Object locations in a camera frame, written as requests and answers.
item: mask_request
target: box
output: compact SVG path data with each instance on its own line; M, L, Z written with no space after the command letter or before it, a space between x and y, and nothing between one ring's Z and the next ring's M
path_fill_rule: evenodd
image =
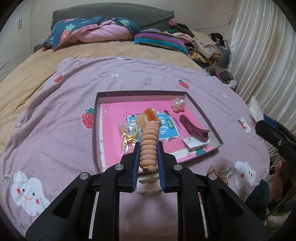
M185 110L175 113L171 106L175 98L184 99ZM118 124L134 122L137 114L152 107L162 119L158 139L163 142L164 151L175 155L178 163L198 158L220 147L223 142L199 105L182 91L113 91L97 94L93 125L93 158L102 172L119 163L122 156L122 137ZM195 126L210 130L209 140L195 148L189 148L185 138L190 135L179 121L185 115Z

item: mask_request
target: maroon hair clip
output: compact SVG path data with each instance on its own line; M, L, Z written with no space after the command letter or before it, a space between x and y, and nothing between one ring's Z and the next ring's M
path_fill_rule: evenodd
M185 129L188 131L188 133L192 136L195 136L197 138L200 138L202 140L207 141L209 139L208 132L209 130L203 130L195 125L193 125L186 116L181 115L180 116L180 122L185 127Z

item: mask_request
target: pink blanket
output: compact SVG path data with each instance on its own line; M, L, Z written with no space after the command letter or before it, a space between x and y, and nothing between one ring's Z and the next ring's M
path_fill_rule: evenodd
M89 29L73 34L63 45L79 42L92 43L112 40L133 40L133 36L126 27L117 25L114 21L103 22L97 29Z

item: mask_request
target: beige mattress cover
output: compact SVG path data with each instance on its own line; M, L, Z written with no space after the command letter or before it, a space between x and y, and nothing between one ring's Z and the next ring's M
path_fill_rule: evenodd
M52 52L39 50L15 68L0 83L0 157L10 138L16 120L33 96L56 71L65 58L97 58L104 56L134 57L156 60L180 67L201 68L183 53L135 45L134 42L105 42L72 45Z

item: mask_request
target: purple blanket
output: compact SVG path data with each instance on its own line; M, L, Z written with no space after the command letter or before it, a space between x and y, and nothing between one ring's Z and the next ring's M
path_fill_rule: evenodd
M1 158L3 207L21 234L78 174L100 172L92 158L91 126L81 115L91 114L97 92L118 90L189 92L224 145L186 165L202 175L209 168L222 177L228 171L224 178L243 200L267 176L268 149L251 125L247 105L216 77L146 59L67 58L19 117ZM176 240L176 194L121 194L120 236Z

